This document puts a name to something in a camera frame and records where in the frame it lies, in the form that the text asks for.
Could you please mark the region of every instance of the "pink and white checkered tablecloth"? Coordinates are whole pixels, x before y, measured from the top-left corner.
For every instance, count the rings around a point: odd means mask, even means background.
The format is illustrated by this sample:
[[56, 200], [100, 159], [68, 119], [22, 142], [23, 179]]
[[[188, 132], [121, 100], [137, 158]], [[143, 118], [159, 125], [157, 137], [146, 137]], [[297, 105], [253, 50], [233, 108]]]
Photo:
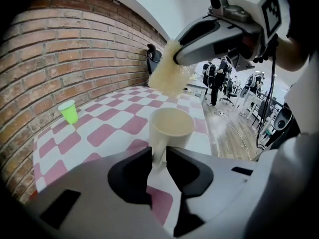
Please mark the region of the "pink and white checkered tablecloth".
[[[43, 190], [83, 162], [148, 146], [150, 115], [162, 107], [188, 112], [195, 120], [195, 129], [186, 149], [211, 155], [198, 97], [182, 94], [175, 99], [150, 88], [128, 87], [80, 107], [77, 123], [70, 125], [61, 118], [34, 138], [33, 166], [37, 190]], [[157, 182], [151, 184], [158, 189], [161, 187], [156, 187]]]

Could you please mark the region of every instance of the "brick wall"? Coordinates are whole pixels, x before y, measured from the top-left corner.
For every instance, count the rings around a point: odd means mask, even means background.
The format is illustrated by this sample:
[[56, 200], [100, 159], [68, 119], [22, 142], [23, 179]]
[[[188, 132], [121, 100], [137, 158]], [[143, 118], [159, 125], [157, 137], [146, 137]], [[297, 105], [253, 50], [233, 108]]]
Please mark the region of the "brick wall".
[[35, 191], [33, 137], [57, 106], [144, 84], [148, 43], [165, 40], [115, 0], [36, 0], [16, 16], [0, 47], [0, 167], [14, 197]]

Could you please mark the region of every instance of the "green cup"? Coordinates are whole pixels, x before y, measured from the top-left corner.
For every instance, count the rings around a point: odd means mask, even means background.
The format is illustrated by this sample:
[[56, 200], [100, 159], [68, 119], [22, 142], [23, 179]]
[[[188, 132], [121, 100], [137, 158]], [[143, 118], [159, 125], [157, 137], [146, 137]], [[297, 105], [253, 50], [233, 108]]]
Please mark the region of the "green cup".
[[78, 114], [74, 103], [74, 100], [69, 100], [58, 107], [58, 110], [69, 124], [74, 124], [78, 121]]

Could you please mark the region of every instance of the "wooden floor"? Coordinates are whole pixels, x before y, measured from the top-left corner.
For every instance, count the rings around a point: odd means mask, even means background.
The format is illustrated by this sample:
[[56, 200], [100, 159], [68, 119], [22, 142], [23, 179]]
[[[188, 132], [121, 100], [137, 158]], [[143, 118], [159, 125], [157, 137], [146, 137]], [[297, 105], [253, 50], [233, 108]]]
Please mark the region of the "wooden floor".
[[[219, 98], [224, 97], [222, 92], [218, 94], [218, 101], [216, 104], [217, 110], [224, 112], [225, 115], [218, 116], [214, 113], [213, 107], [209, 107], [206, 100], [203, 101], [203, 109], [208, 126], [212, 154], [223, 158], [236, 158], [242, 160], [252, 160], [260, 152], [260, 149], [256, 147], [256, 127], [258, 123], [252, 123], [255, 117], [251, 116], [250, 119], [246, 119], [239, 115], [241, 111], [241, 101], [238, 104], [240, 107], [233, 109], [232, 104], [226, 104], [225, 100], [219, 101]], [[207, 102], [210, 101], [211, 95], [207, 94]], [[246, 143], [247, 148], [240, 136], [235, 132], [230, 125], [236, 131], [240, 130], [240, 134], [243, 135], [243, 140]]]

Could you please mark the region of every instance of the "white cup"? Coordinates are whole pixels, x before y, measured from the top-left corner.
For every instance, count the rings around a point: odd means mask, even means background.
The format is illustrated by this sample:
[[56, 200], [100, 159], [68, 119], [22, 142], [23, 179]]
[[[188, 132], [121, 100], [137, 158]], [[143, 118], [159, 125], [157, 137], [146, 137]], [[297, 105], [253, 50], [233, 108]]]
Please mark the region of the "white cup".
[[160, 108], [150, 117], [150, 140], [153, 164], [166, 161], [166, 146], [184, 148], [194, 130], [194, 119], [177, 108]]

